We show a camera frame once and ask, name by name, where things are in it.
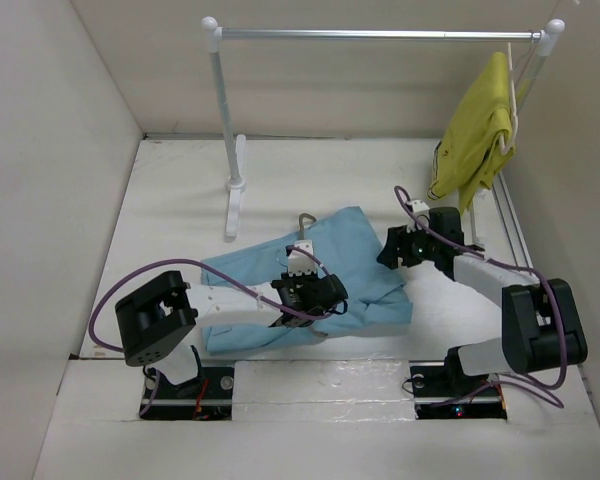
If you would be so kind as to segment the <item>silver metal hanger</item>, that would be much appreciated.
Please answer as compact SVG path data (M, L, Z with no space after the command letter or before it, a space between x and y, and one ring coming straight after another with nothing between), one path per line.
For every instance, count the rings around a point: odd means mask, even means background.
M303 212L298 217L298 238L300 240L306 239L306 229L307 226L314 224L317 221L316 217L311 215L310 213ZM316 330L313 326L309 326L308 330L319 339L326 339L329 335L325 332L321 332Z

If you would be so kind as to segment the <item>light blue trousers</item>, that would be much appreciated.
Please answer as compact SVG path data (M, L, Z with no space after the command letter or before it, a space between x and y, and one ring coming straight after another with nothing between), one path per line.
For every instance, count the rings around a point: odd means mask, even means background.
M308 328L205 328L202 335L209 354L277 350L344 336L397 334L411 323L413 305L404 291L406 282L396 270L376 261L381 242L360 207L343 208L318 220L305 235L313 242L314 255L344 284L349 295L346 314L316 322L315 331L325 333L325 338ZM291 233L203 262L245 285L257 285L280 278L287 266L285 247L296 240L298 234Z

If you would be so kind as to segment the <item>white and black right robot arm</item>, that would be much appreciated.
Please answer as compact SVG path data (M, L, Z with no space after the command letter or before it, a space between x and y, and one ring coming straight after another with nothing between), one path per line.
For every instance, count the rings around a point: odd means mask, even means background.
M548 280L531 267L489 258L481 247L465 244L460 214L453 207L432 209L427 223L415 220L389 228L377 261L391 270L430 262L499 308L499 337L448 350L442 381L453 393L466 393L479 378L492 374L528 379L535 372L558 369L564 378L569 366L588 357L570 285Z

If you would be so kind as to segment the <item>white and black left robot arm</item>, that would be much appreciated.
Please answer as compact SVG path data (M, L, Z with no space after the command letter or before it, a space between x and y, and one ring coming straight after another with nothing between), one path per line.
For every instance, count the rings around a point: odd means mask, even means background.
M186 337L196 326L308 328L347 307L348 293L334 274L289 276L238 288L191 286L179 271L164 272L115 305L125 363L154 369L181 396L202 387L196 348Z

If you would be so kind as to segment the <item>white plastic hanger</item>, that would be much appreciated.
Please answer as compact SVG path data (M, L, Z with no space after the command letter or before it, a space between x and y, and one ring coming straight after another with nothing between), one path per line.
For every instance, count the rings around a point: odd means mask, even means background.
M507 155L515 146L515 141L519 128L518 105L515 90L515 82L513 79L514 68L512 58L512 45L510 43L507 44L506 58L507 87L509 98L509 120L511 125L511 131L509 135L502 134L498 139L499 152L501 155Z

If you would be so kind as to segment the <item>yellow-green garment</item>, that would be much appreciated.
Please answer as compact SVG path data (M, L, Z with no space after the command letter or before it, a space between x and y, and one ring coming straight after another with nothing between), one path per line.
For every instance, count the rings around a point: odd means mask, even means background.
M465 93L434 151L427 196L439 200L456 192L466 211L480 190L492 188L495 176L515 153L502 152L513 134L508 57L494 53Z

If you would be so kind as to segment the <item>silver and white clothes rack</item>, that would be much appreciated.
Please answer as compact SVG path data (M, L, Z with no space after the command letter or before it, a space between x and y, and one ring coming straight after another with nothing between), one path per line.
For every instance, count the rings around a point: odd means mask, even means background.
M224 236L239 234L247 142L272 137L415 137L438 131L477 58L527 45L535 66L565 30L229 28L201 22L229 176Z

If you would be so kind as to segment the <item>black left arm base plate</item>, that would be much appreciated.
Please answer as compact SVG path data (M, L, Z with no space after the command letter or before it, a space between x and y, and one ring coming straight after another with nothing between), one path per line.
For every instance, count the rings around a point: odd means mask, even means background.
M232 416L234 364L202 366L202 376L175 386L164 374L155 382L155 369L144 373L139 418L150 421L225 421Z

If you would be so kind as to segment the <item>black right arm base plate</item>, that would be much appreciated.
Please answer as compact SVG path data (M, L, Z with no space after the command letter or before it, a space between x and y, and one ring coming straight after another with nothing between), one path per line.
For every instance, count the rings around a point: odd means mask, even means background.
M417 420L506 420L502 393L486 375L452 378L443 361L410 361L403 390L412 396Z

